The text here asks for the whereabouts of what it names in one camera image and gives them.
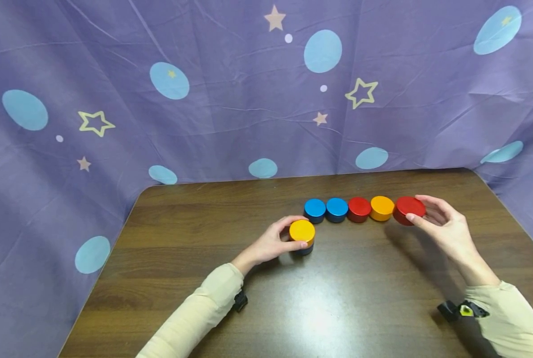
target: purple curtain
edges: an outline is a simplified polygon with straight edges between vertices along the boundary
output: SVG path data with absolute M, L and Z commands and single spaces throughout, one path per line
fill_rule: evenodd
M 533 237 L 533 0 L 0 0 L 0 357 L 150 185 L 449 167 Z

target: cylindrical block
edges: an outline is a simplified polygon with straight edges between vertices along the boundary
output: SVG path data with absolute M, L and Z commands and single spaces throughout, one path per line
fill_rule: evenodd
M 315 232 L 314 225 L 308 220 L 297 220 L 290 224 L 288 231 L 290 238 L 294 241 L 305 241 L 308 244 L 305 249 L 298 250 L 298 254 L 308 255 L 312 252 Z
M 375 196 L 370 201 L 370 217 L 376 221 L 387 221 L 394 211 L 394 202 L 386 196 Z
M 304 216 L 313 224 L 319 224 L 324 220 L 326 204 L 320 199 L 309 199 L 304 204 Z
M 348 212 L 348 204 L 339 197 L 332 197 L 326 202 L 326 218 L 330 222 L 343 222 Z
M 396 219 L 402 225 L 412 226 L 414 224 L 406 219 L 406 215 L 410 213 L 418 216 L 424 216 L 426 214 L 426 206 L 424 203 L 412 196 L 402 196 L 396 200 L 394 219 Z
M 371 211 L 370 203 L 363 197 L 353 197 L 348 201 L 347 216 L 352 222 L 362 223 L 366 221 Z

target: left hand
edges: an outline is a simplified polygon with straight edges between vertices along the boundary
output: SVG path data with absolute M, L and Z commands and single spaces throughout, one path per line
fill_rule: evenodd
M 281 254 L 305 249 L 304 241 L 282 241 L 280 233 L 286 226 L 297 220 L 308 220 L 304 216 L 285 216 L 279 221 L 272 223 L 268 229 L 248 248 L 244 249 L 231 263 L 239 269 L 241 274 L 246 275 L 252 267 L 277 258 Z

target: blue circle pattern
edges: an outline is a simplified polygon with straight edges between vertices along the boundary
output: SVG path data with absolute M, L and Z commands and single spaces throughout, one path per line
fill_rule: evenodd
M 341 57 L 342 41 L 330 30 L 320 30 L 313 34 L 304 48 L 304 64 L 315 73 L 330 71 Z
M 473 44 L 478 55 L 496 52 L 507 45 L 521 27 L 522 15 L 515 6 L 506 6 L 495 12 L 481 27 Z
M 363 150 L 356 157 L 356 166 L 360 169 L 376 169 L 388 160 L 388 152 L 379 147 Z
M 152 166 L 149 168 L 149 176 L 153 180 L 162 182 L 163 184 L 175 184 L 177 182 L 177 175 L 172 170 L 164 166 Z
M 326 204 L 320 199 L 309 199 L 304 203 L 304 211 L 315 218 L 326 213 Z
M 179 68 L 168 63 L 155 63 L 149 70 L 153 86 L 169 99 L 181 99 L 189 93 L 189 80 Z
M 332 197 L 332 199 L 328 200 L 326 203 L 326 209 L 332 215 L 342 216 L 346 215 L 346 212 L 348 212 L 348 204 L 339 197 Z
M 266 179 L 273 177 L 278 171 L 276 163 L 268 158 L 260 158 L 258 161 L 254 161 L 249 166 L 249 173 L 253 177 Z
M 103 236 L 90 238 L 76 253 L 75 264 L 79 272 L 90 274 L 99 270 L 107 260 L 111 245 Z
M 499 149 L 494 150 L 481 159 L 480 163 L 503 163 L 515 158 L 523 150 L 523 142 L 516 140 Z
M 28 131 L 40 131 L 48 124 L 48 110 L 35 95 L 11 89 L 2 95 L 2 105 L 8 115 Z

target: hand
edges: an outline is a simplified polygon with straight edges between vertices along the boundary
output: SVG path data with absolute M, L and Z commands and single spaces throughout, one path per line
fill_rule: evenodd
M 478 253 L 465 216 L 445 200 L 429 195 L 416 195 L 426 206 L 423 218 L 407 214 L 406 218 L 424 230 L 437 246 L 457 265 L 468 286 L 500 284 L 499 278 Z
M 285 216 L 271 224 L 268 229 L 248 248 L 244 249 L 231 263 L 246 275 L 252 267 L 277 258 L 281 254 L 305 249 L 304 241 L 282 241 L 280 233 L 286 226 L 297 220 L 307 220 L 304 216 Z
M 406 218 L 428 233 L 450 259 L 459 263 L 478 255 L 465 216 L 443 199 L 429 195 L 416 195 L 416 199 L 426 206 L 426 215 Z

